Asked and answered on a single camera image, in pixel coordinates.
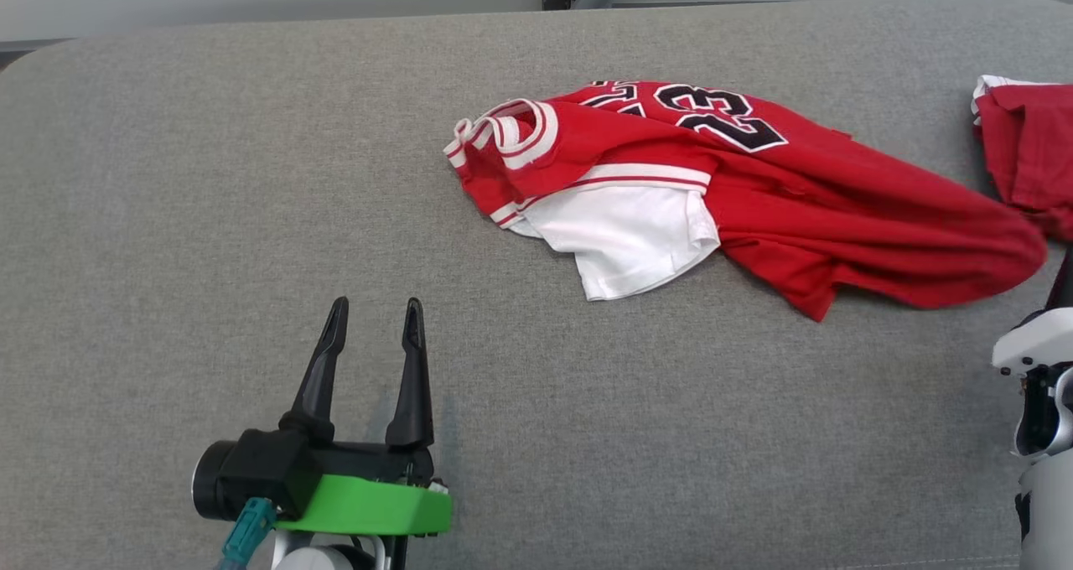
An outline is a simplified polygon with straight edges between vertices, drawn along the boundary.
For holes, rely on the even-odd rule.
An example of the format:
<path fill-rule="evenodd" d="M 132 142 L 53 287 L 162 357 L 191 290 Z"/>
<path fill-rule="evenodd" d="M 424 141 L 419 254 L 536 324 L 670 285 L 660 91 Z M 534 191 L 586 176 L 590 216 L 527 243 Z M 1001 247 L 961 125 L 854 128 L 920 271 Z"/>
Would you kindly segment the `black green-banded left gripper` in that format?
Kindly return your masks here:
<path fill-rule="evenodd" d="M 334 441 L 332 401 L 338 356 L 346 347 L 349 299 L 333 302 L 314 352 L 281 430 L 298 430 L 311 444 Z M 405 364 L 386 444 L 334 444 L 314 453 L 324 474 L 305 513 L 277 521 L 280 531 L 341 536 L 430 536 L 452 525 L 452 498 L 433 474 L 433 405 L 424 309 L 407 299 Z"/>

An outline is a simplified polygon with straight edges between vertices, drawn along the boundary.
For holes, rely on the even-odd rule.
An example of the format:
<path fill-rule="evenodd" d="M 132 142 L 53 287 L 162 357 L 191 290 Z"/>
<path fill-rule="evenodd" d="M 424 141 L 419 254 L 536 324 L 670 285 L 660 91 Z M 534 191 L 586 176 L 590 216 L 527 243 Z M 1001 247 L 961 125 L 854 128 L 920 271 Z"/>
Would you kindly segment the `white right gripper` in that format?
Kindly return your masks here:
<path fill-rule="evenodd" d="M 993 367 L 1021 374 L 1037 366 L 1073 363 L 1073 246 L 1065 248 L 1046 310 L 993 345 Z"/>

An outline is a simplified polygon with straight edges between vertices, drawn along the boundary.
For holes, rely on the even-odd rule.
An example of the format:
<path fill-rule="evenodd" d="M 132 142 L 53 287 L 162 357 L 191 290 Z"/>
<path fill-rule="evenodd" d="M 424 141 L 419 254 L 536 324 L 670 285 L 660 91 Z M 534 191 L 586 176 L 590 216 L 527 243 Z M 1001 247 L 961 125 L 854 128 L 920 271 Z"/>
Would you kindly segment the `red shorts with white stripe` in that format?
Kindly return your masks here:
<path fill-rule="evenodd" d="M 1000 199 L 1073 244 L 1073 82 L 982 75 L 971 114 Z"/>

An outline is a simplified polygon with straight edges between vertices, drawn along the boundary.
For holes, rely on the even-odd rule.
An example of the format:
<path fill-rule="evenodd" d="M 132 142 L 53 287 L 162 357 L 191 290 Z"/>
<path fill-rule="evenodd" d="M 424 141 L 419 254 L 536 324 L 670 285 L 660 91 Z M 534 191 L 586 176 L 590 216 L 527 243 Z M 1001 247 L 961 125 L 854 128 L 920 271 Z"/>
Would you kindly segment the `red and white basketball jersey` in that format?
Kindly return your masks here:
<path fill-rule="evenodd" d="M 514 99 L 457 122 L 443 152 L 491 222 L 574 257 L 587 299 L 631 298 L 720 251 L 820 322 L 843 287 L 947 308 L 1049 255 L 996 200 L 712 86 Z"/>

